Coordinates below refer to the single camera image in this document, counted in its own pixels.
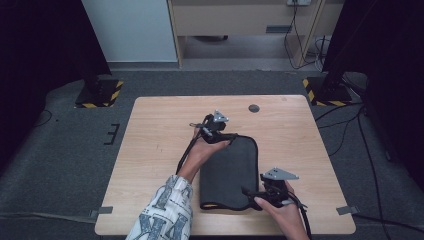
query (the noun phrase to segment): shirt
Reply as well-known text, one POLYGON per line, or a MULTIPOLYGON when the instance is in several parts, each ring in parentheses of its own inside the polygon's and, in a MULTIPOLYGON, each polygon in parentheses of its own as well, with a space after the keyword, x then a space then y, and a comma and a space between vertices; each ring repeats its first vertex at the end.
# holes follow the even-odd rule
POLYGON ((172 175, 141 212, 126 240, 180 240, 190 237, 193 188, 183 177, 172 175))

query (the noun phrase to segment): yellow and black striped tape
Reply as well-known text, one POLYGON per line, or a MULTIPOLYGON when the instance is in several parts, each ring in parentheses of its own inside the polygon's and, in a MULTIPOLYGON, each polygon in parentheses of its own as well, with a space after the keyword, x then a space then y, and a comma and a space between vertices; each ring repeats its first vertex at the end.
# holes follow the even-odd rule
POLYGON ((308 79, 303 79, 303 86, 306 89, 306 93, 308 94, 309 101, 311 102, 312 106, 345 106, 352 103, 351 101, 318 101, 315 99, 315 94, 311 88, 311 85, 309 84, 308 79))
POLYGON ((121 91, 123 84, 124 84, 124 81, 118 81, 116 83, 115 90, 114 90, 113 94, 111 95, 110 100, 108 102, 103 102, 103 103, 87 102, 87 103, 77 104, 75 107, 77 107, 77 108, 112 107, 113 104, 115 103, 116 99, 118 98, 119 92, 121 91))

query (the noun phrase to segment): power socket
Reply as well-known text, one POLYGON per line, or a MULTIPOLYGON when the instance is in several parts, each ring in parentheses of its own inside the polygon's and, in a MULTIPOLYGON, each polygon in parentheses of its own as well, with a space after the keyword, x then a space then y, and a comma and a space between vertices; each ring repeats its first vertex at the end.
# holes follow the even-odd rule
POLYGON ((311 5, 311 0, 287 0, 287 5, 293 6, 295 2, 297 6, 311 5))

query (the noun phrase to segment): light wood tabletop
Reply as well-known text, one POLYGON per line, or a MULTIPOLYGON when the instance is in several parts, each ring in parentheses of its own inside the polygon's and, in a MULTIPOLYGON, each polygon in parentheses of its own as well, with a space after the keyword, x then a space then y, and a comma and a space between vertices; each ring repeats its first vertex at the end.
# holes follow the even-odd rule
MULTIPOLYGON (((127 235, 156 190, 175 173, 193 135, 190 123, 199 123, 215 110, 229 118, 223 133, 255 139, 259 173, 273 167, 299 176, 291 180, 307 208, 312 234, 351 234, 351 214, 334 169, 301 95, 140 97, 134 104, 102 207, 95 226, 99 235, 127 235), (259 112, 249 106, 259 106, 259 112)), ((264 211, 201 210, 199 174, 193 181, 192 235, 280 235, 264 211)))

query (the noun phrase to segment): carpeted floor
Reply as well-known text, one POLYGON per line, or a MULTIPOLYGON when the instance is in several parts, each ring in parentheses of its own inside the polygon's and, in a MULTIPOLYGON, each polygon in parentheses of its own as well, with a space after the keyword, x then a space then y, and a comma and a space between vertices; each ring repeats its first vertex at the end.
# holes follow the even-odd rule
MULTIPOLYGON (((16 213, 49 213, 89 217, 103 201, 134 101, 139 96, 302 94, 302 80, 316 72, 282 71, 141 71, 114 72, 123 80, 113 107, 74 108, 82 81, 52 91, 46 111, 40 115, 10 167, 0 179, 0 239, 124 239, 97 236, 93 223, 40 219, 16 213), (113 145, 105 145, 120 124, 113 145)), ((356 102, 360 99, 352 94, 356 102)), ((320 127, 353 118, 361 105, 341 108, 317 122, 320 127)), ((334 107, 311 106, 315 117, 334 107)), ((424 226, 423 192, 409 178, 401 163, 388 162, 369 120, 360 115, 376 169, 384 218, 424 226)), ((321 136, 349 205, 361 214, 379 217, 377 192, 370 160, 354 119, 320 128, 321 136)), ((378 222, 355 218, 357 231, 349 236, 314 236, 314 239, 383 239, 378 222)), ((422 239, 414 230, 387 225, 391 239, 422 239)), ((265 239, 261 237, 247 239, 265 239)))

